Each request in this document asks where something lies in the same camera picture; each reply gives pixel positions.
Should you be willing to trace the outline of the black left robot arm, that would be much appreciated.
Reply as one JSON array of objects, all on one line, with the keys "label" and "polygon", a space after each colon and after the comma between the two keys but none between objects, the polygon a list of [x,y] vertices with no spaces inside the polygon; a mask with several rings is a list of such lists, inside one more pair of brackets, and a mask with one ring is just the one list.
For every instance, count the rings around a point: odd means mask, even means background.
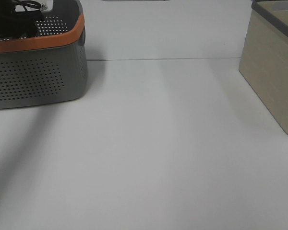
[{"label": "black left robot arm", "polygon": [[35,0],[0,0],[0,40],[35,37],[37,21],[44,20]]}]

